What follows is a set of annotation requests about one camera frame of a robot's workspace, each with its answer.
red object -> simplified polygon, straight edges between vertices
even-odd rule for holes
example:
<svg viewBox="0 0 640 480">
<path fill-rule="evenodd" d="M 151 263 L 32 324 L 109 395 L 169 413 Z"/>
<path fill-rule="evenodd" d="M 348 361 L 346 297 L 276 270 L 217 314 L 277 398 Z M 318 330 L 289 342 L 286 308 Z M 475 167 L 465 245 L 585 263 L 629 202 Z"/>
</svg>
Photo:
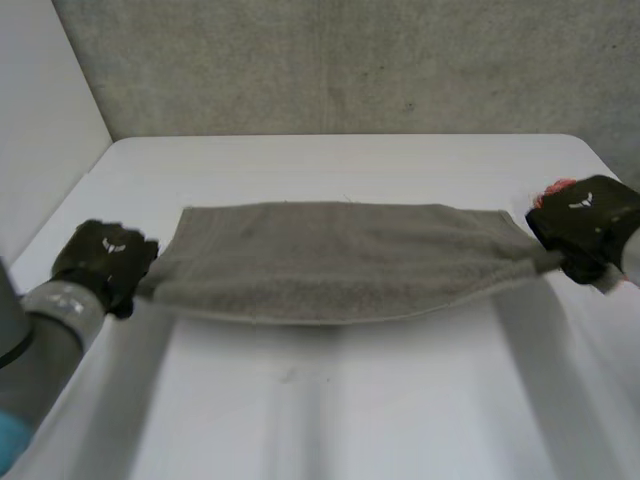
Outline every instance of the red object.
<svg viewBox="0 0 640 480">
<path fill-rule="evenodd" d="M 558 193 L 563 188 L 570 187 L 571 185 L 575 185 L 576 183 L 577 181 L 574 180 L 573 178 L 561 178 L 560 180 L 556 181 L 556 183 L 554 183 L 553 185 L 548 186 L 545 189 L 544 193 L 541 193 L 540 195 L 538 195 L 533 201 L 533 206 L 535 208 L 542 207 L 542 203 L 544 202 L 545 196 L 551 195 L 552 193 Z"/>
</svg>

towel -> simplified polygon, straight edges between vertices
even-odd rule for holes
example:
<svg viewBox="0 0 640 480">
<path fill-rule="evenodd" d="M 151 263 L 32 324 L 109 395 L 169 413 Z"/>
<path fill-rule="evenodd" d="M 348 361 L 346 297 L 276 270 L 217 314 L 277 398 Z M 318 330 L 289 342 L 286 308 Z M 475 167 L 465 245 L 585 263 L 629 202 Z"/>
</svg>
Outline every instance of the towel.
<svg viewBox="0 0 640 480">
<path fill-rule="evenodd" d="M 138 294 L 217 320 L 396 320 L 553 270 L 504 211 L 444 205 L 264 203 L 187 208 Z"/>
</svg>

white logo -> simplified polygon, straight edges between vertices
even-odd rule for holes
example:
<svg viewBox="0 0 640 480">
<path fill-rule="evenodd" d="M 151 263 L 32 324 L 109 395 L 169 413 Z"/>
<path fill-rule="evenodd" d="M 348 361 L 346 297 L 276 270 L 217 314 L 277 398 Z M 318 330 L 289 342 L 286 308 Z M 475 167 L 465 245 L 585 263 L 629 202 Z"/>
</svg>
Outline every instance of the white logo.
<svg viewBox="0 0 640 480">
<path fill-rule="evenodd" d="M 107 240 L 106 238 L 102 239 L 102 246 L 107 251 L 107 253 L 118 253 L 127 248 L 126 245 L 111 245 L 109 243 L 109 240 Z"/>
<path fill-rule="evenodd" d="M 591 192 L 589 192 L 589 195 L 587 195 L 587 199 L 581 201 L 580 203 L 570 203 L 569 204 L 569 208 L 585 208 L 585 207 L 590 207 L 592 205 L 591 201 L 593 200 L 593 195 L 591 194 Z"/>
</svg>

blue object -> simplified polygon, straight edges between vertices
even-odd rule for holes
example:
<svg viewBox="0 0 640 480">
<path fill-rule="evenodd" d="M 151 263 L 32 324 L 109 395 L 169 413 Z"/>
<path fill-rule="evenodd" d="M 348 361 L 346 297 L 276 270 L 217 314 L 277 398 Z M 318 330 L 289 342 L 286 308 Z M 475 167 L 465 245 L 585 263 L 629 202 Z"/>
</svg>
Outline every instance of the blue object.
<svg viewBox="0 0 640 480">
<path fill-rule="evenodd" d="M 31 428 L 13 415 L 0 411 L 0 476 L 9 471 L 29 446 Z"/>
</svg>

gray wall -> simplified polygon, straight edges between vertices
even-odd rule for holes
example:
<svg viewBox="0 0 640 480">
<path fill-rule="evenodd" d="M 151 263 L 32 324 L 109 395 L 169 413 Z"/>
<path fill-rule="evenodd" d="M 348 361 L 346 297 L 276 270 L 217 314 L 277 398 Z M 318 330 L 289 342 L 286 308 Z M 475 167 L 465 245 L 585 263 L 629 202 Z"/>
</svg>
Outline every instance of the gray wall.
<svg viewBox="0 0 640 480">
<path fill-rule="evenodd" d="M 563 132 L 640 188 L 640 2 L 54 4 L 114 139 Z"/>
</svg>

